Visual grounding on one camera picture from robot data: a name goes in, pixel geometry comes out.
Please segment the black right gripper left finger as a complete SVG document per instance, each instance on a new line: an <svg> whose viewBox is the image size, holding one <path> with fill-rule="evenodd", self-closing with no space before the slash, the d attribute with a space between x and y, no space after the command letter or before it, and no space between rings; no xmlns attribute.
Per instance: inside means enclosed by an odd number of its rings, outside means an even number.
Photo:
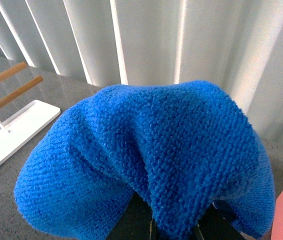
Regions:
<svg viewBox="0 0 283 240"><path fill-rule="evenodd" d="M150 206L135 192L108 240L157 240L158 228Z"/></svg>

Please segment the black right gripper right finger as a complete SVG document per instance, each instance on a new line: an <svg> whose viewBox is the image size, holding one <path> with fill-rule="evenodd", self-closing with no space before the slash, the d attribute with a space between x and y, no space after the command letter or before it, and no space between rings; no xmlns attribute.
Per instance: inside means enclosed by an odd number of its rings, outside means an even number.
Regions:
<svg viewBox="0 0 283 240"><path fill-rule="evenodd" d="M245 240L232 226L237 216L217 209L212 203L193 229L194 240Z"/></svg>

